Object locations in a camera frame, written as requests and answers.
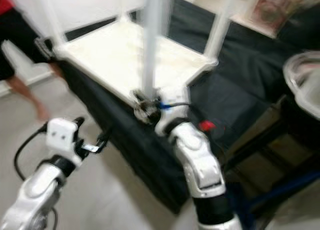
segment white wall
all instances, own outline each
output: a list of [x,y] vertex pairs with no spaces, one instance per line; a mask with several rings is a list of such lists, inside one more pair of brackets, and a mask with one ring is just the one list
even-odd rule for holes
[[[17,7],[21,9],[31,24],[43,36],[49,35],[48,25],[44,19],[43,12],[37,5],[36,0],[13,0]],[[72,30],[84,25],[88,25],[111,16],[115,16],[120,11],[120,0],[48,0],[57,13],[59,22],[64,31]],[[127,9],[135,9],[142,6],[144,0],[125,0]],[[17,73],[27,82],[32,83],[38,79],[48,76],[48,70],[43,65],[32,65],[30,60],[19,53],[11,44],[3,46],[9,53]],[[6,88],[0,83],[0,96],[4,94]]]

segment red tag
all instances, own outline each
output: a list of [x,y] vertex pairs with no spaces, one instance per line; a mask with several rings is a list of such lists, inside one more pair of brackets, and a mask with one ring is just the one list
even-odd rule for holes
[[211,129],[216,129],[217,127],[213,122],[210,122],[209,120],[204,120],[201,123],[199,123],[199,128],[204,132],[208,132]]

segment blue cable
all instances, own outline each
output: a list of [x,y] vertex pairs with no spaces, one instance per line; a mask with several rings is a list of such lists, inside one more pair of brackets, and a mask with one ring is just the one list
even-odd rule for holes
[[162,102],[160,102],[159,103],[159,108],[160,109],[170,109],[170,108],[172,108],[172,106],[169,105],[169,104],[163,104]]
[[289,182],[288,184],[286,184],[284,186],[278,187],[278,188],[270,191],[267,194],[264,194],[262,196],[259,196],[259,197],[252,199],[249,202],[249,207],[251,208],[251,207],[259,204],[260,202],[267,201],[267,200],[272,199],[274,197],[277,197],[283,193],[286,193],[290,190],[293,190],[293,189],[296,189],[300,186],[306,185],[310,182],[313,182],[314,180],[316,180],[318,178],[320,178],[320,172],[311,172],[303,177],[300,177],[296,180]]

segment black fabric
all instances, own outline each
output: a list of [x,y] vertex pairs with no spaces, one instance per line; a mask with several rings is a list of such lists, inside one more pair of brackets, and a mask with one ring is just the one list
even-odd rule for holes
[[[183,0],[174,4],[169,37],[203,52],[214,14]],[[228,149],[285,92],[282,66],[300,51],[236,23],[230,25],[219,66],[190,86],[192,103],[218,126],[212,132],[213,152]],[[189,194],[182,168],[166,139],[140,123],[130,107],[75,67],[66,62],[60,66],[71,90],[101,128],[114,127],[110,140],[135,173],[162,203],[178,213]],[[197,122],[192,113],[189,117]]]
[[288,133],[303,146],[317,153],[320,152],[320,121],[304,112],[296,103],[293,94],[281,103],[281,118],[288,126]]
[[213,198],[193,198],[198,222],[211,226],[231,221],[235,215],[226,194]]
[[[0,43],[10,40],[20,50],[22,50],[33,62],[48,62],[42,55],[35,39],[38,38],[36,32],[23,19],[22,15],[14,8],[0,15]],[[0,51],[0,80],[8,79],[15,74],[14,69],[8,62],[3,51]]]
[[320,49],[320,3],[292,15],[278,38],[301,49]]

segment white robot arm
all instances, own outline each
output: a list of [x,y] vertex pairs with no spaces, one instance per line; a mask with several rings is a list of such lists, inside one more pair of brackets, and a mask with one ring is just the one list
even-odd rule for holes
[[101,152],[111,134],[101,134],[96,146],[84,144],[78,137],[83,122],[84,118],[74,121],[52,119],[45,130],[36,132],[46,132],[50,158],[42,161],[35,173],[24,181],[0,230],[44,230],[47,227],[48,214],[59,200],[67,177],[81,166],[89,153]]
[[225,180],[210,143],[188,120],[188,89],[167,87],[157,93],[157,100],[149,101],[140,92],[134,92],[135,114],[145,123],[156,123],[156,133],[167,136],[174,146],[196,208],[199,229],[241,230],[241,223],[226,197]]

